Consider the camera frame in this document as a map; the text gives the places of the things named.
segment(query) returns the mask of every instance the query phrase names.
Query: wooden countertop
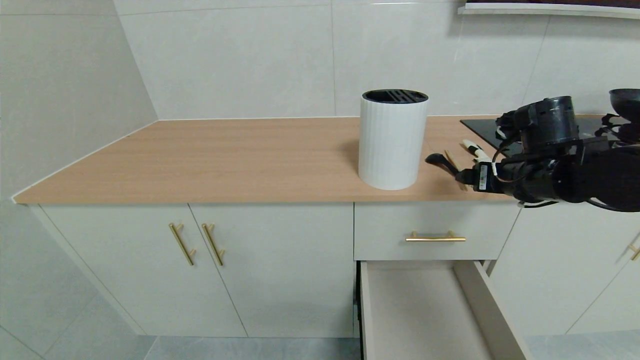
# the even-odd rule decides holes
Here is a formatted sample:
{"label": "wooden countertop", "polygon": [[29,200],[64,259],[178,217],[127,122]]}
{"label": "wooden countertop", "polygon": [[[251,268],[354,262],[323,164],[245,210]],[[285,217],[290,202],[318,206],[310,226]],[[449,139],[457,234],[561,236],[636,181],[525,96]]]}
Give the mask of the wooden countertop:
{"label": "wooden countertop", "polygon": [[[471,155],[459,145],[463,138],[491,153],[492,148],[459,119],[428,118],[423,158],[447,149],[461,166],[471,167]],[[471,189],[463,192],[447,172],[426,163],[420,164],[413,186],[375,189],[358,177],[358,124],[357,117],[159,121],[64,168],[14,200],[151,204],[509,199]]]}

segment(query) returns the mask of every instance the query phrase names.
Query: gray floor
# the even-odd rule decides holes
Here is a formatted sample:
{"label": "gray floor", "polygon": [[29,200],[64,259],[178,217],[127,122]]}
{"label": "gray floor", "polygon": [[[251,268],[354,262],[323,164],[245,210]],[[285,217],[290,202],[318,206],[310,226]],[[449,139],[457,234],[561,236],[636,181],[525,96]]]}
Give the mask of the gray floor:
{"label": "gray floor", "polygon": [[[536,360],[640,360],[640,331],[527,338]],[[160,336],[145,360],[357,360],[359,339],[178,338]]]}

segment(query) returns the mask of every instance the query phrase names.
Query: drawer handle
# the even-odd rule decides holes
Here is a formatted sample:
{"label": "drawer handle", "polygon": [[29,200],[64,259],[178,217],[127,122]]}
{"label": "drawer handle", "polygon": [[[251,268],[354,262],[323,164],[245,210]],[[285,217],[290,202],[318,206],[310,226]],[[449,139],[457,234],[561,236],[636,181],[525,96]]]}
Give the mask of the drawer handle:
{"label": "drawer handle", "polygon": [[187,252],[187,248],[184,247],[184,243],[182,242],[182,240],[180,239],[180,235],[178,234],[178,231],[182,230],[182,228],[182,224],[178,225],[177,227],[173,224],[173,222],[169,224],[169,229],[171,229],[173,237],[175,237],[175,241],[178,242],[178,245],[180,246],[180,250],[182,250],[184,257],[187,258],[189,266],[193,266],[193,260],[191,260],[191,257],[196,253],[196,249]]}
{"label": "drawer handle", "polygon": [[449,232],[447,233],[447,236],[443,236],[443,237],[429,237],[429,238],[425,238],[425,237],[418,237],[418,234],[415,231],[411,232],[411,237],[407,238],[406,241],[408,242],[431,242],[431,241],[451,241],[451,242],[456,242],[456,241],[466,241],[467,238],[460,238],[457,237],[453,231],[449,230]]}
{"label": "drawer handle", "polygon": [[220,266],[225,266],[225,264],[222,262],[222,255],[225,254],[225,249],[221,249],[220,251],[218,251],[216,242],[213,240],[213,236],[211,236],[211,233],[213,232],[213,225],[214,224],[207,225],[203,223],[202,231],[204,231],[204,234],[207,236],[207,240],[209,240],[209,245],[211,245],[211,248],[213,249],[213,254],[216,256],[218,264],[220,264]]}
{"label": "drawer handle", "polygon": [[628,248],[634,252],[634,255],[631,257],[631,261],[635,261],[638,256],[640,256],[640,248],[636,249],[633,245],[629,245]]}

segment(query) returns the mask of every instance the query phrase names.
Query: knife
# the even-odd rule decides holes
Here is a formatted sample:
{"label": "knife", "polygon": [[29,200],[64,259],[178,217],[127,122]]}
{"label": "knife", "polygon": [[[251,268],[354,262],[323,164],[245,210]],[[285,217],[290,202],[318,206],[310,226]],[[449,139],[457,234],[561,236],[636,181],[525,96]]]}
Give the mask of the knife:
{"label": "knife", "polygon": [[462,140],[462,146],[464,146],[471,155],[475,156],[474,161],[476,163],[491,161],[491,158],[486,154],[486,152],[484,152],[484,150],[482,150],[480,145],[473,141],[464,139]]}

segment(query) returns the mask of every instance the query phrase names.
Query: black stovetop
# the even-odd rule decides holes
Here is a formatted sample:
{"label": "black stovetop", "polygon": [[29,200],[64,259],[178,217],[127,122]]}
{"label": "black stovetop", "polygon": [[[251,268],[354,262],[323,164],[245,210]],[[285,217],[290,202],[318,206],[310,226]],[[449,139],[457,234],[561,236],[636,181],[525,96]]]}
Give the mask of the black stovetop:
{"label": "black stovetop", "polygon": [[[580,138],[592,138],[596,130],[602,127],[602,119],[600,117],[575,119],[578,123],[578,130],[580,131]],[[496,150],[500,147],[500,143],[503,139],[499,138],[495,132],[496,125],[495,119],[472,119],[472,120],[460,120],[462,124],[467,126],[471,131],[480,136],[484,141],[489,143]],[[611,119],[613,124],[626,124],[628,121],[623,118]],[[617,138],[607,133],[607,137],[610,140],[617,140]],[[512,143],[503,153],[506,156],[513,156],[522,152],[522,146],[519,143]],[[492,155],[492,151],[486,151],[489,156]]]}

